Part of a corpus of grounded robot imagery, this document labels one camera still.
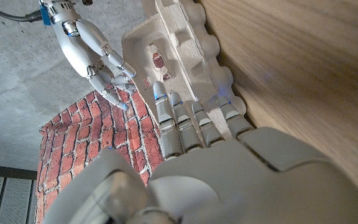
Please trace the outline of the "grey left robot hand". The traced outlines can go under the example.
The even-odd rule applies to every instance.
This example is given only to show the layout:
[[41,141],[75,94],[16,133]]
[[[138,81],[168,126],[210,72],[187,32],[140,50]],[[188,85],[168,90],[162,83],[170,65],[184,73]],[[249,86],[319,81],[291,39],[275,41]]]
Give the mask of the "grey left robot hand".
[[59,193],[45,223],[358,223],[358,187],[317,149],[253,128],[224,96],[224,139],[202,105],[153,85],[163,162],[143,182],[103,149]]

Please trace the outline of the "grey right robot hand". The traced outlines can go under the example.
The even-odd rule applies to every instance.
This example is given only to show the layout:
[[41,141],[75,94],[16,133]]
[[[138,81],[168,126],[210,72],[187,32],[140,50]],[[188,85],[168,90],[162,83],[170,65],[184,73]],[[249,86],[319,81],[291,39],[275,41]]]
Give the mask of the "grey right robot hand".
[[53,27],[58,43],[76,72],[86,78],[94,89],[119,109],[128,105],[110,86],[133,94],[131,83],[136,71],[110,46],[104,34],[90,21],[83,19],[71,1],[40,0],[44,21]]

